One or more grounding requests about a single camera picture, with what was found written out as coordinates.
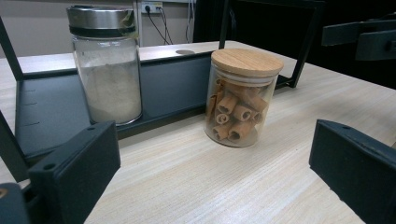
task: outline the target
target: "electrical outlet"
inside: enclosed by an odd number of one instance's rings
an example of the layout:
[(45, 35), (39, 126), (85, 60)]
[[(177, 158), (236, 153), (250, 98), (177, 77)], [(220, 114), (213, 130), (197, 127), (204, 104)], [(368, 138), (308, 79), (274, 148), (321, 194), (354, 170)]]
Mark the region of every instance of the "electrical outlet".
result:
[(161, 13), (160, 7), (163, 7), (163, 2), (142, 2), (142, 13), (148, 13), (146, 7), (149, 7), (149, 13)]

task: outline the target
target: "jar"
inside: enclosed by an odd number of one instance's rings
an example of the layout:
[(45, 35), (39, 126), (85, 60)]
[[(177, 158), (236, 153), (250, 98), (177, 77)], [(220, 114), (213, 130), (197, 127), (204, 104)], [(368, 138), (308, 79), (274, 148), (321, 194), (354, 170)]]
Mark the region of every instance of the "jar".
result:
[(212, 55), (205, 132), (228, 147), (254, 145), (283, 62), (252, 49), (219, 49)]
[(134, 11), (114, 7), (67, 9), (74, 58), (92, 123), (128, 124), (142, 114)]

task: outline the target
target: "glass jar with white powder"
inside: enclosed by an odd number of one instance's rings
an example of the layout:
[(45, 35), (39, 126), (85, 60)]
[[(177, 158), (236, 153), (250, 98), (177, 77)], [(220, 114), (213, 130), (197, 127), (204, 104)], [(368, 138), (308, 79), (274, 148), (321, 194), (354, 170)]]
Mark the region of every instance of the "glass jar with white powder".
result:
[(134, 11), (75, 6), (67, 15), (91, 121), (123, 125), (138, 119), (142, 104)]

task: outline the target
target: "wooden table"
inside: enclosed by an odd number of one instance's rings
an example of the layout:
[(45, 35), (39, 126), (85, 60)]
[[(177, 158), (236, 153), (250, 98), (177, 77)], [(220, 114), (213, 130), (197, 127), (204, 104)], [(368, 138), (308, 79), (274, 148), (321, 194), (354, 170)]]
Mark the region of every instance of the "wooden table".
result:
[[(218, 42), (142, 48), (141, 59), (178, 49), (214, 50)], [(226, 48), (253, 47), (228, 41)], [(288, 76), (295, 60), (285, 62)], [(71, 68), (71, 54), (20, 58), (24, 72)], [(14, 127), (15, 80), (0, 60), (0, 108)], [(204, 115), (120, 140), (121, 168), (87, 223), (362, 223), (309, 168), (317, 119), (351, 126), (391, 146), (396, 91), (306, 64), (297, 88), (276, 90), (260, 141), (221, 146)], [(13, 182), (0, 161), (0, 183)]]

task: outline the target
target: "bamboo lid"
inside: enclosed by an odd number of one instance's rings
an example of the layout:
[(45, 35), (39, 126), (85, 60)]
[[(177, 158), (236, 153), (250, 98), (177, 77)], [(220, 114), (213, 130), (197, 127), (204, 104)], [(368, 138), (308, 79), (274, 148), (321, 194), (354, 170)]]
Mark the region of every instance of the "bamboo lid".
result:
[(215, 50), (212, 63), (222, 70), (247, 77), (271, 77), (283, 68), (278, 58), (252, 49)]

